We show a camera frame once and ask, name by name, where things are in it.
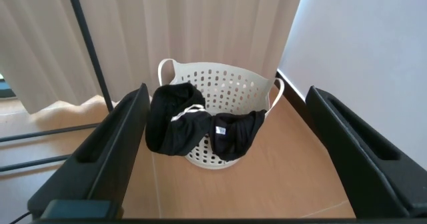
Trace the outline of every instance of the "black metal pole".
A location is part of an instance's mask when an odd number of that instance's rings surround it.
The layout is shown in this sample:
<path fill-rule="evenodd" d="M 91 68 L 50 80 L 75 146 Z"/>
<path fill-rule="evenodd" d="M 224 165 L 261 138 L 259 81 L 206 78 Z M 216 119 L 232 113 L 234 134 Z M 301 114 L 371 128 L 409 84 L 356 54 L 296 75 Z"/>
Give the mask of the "black metal pole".
<path fill-rule="evenodd" d="M 102 75 L 101 66 L 99 65 L 98 56 L 96 55 L 95 47 L 93 46 L 91 34 L 89 28 L 87 27 L 85 15 L 83 14 L 83 9 L 81 8 L 79 0 L 70 0 L 73 5 L 74 14 L 79 23 L 81 34 L 85 40 L 87 52 L 92 61 L 93 69 L 95 70 L 96 77 L 98 78 L 99 86 L 101 87 L 102 95 L 104 96 L 105 103 L 107 104 L 108 111 L 113 111 L 113 104 L 111 103 L 111 98 L 109 96 L 107 84 L 105 84 L 104 76 Z"/>
<path fill-rule="evenodd" d="M 52 163 L 55 161 L 63 161 L 63 160 L 66 160 L 70 156 L 71 156 L 71 154 L 68 154 L 68 155 L 62 155 L 62 156 L 57 156 L 57 157 L 50 157 L 50 158 L 46 158 L 46 159 L 40 159 L 40 160 L 36 160 L 36 161 L 28 161 L 26 163 L 8 165 L 8 166 L 0 167 L 0 172 L 11 171 L 11 170 L 15 170 L 15 169 L 24 168 L 24 167 L 32 167 L 35 165 Z"/>
<path fill-rule="evenodd" d="M 10 137 L 1 137 L 0 143 L 4 142 L 4 141 L 13 141 L 13 140 L 19 140 L 19 139 L 25 139 L 25 138 L 31 138 L 31 137 L 40 137 L 40 136 L 44 136 L 44 135 L 64 133 L 64 132 L 68 132 L 68 131 L 78 131 L 78 130 L 83 130 L 83 129 L 88 129 L 88 128 L 94 128 L 94 127 L 97 127 L 98 125 L 99 125 L 99 123 L 94 123 L 94 124 L 88 124 L 88 125 L 80 125 L 80 126 L 76 126 L 76 127 L 66 127 L 66 128 L 60 128 L 60 129 L 49 130 L 49 131 L 39 131 L 36 133 L 14 135 L 14 136 L 10 136 Z"/>

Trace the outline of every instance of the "white plastic basket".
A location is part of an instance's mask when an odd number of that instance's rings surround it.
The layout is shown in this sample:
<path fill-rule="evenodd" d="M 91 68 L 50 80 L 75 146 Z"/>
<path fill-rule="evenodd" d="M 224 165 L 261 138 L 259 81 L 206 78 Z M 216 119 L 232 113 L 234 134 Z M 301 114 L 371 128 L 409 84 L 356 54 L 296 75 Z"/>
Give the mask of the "white plastic basket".
<path fill-rule="evenodd" d="M 285 84 L 280 83 L 278 96 L 270 107 L 268 93 L 274 80 L 267 80 L 251 71 L 220 63 L 178 63 L 173 59 L 164 59 L 159 64 L 158 75 L 161 81 L 161 70 L 167 61 L 172 61 L 175 78 L 170 84 L 189 82 L 205 97 L 206 109 L 211 115 L 217 113 L 247 114 L 250 111 L 273 109 L 282 96 Z M 208 135 L 185 156 L 188 161 L 206 169 L 223 169 L 235 164 L 234 161 L 223 161 L 213 154 Z"/>

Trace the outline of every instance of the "beige curtain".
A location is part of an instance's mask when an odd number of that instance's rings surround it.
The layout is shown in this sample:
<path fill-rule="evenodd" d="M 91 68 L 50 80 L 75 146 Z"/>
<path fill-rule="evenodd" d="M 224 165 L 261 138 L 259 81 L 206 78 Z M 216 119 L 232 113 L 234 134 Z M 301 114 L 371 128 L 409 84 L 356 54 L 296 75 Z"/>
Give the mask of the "beige curtain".
<path fill-rule="evenodd" d="M 225 63 L 273 77 L 299 1 L 80 0 L 114 101 L 141 82 L 152 93 L 164 58 Z M 14 39 L 14 45 L 5 41 L 4 46 L 15 49 L 6 60 L 14 67 L 0 64 L 0 71 L 28 111 L 58 99 L 79 104 L 100 94 L 69 0 L 2 0 L 0 5 L 0 18 L 9 24 L 1 33 Z M 16 47 L 26 51 L 24 57 Z M 41 98 L 36 94 L 23 99 L 34 87 L 7 78 L 28 65 L 37 72 L 25 71 L 25 78 L 47 87 L 40 92 L 43 101 L 34 101 Z M 170 67 L 163 76 L 173 77 Z"/>

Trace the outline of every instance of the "tile floor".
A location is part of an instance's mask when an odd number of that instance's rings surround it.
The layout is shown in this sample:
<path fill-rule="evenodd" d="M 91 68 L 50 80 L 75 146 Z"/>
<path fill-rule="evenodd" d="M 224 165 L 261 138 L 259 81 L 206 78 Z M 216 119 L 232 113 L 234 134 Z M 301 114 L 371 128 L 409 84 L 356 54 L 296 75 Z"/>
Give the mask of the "tile floor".
<path fill-rule="evenodd" d="M 96 123 L 106 115 L 100 97 L 80 107 L 56 103 L 34 115 L 18 100 L 0 101 L 0 135 Z M 71 153 L 91 131 L 0 143 L 0 165 Z M 28 198 L 60 165 L 0 173 L 0 223 L 26 212 Z M 248 154 L 228 169 L 151 153 L 142 139 L 123 208 L 128 218 L 354 217 L 327 151 L 284 98 Z"/>

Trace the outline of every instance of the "white wall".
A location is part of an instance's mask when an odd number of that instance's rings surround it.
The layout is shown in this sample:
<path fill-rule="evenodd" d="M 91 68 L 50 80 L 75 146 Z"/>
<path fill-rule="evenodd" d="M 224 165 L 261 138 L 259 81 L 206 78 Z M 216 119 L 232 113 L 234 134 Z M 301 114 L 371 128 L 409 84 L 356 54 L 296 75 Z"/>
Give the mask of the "white wall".
<path fill-rule="evenodd" d="M 328 91 L 427 169 L 427 0 L 301 0 L 279 70 Z"/>

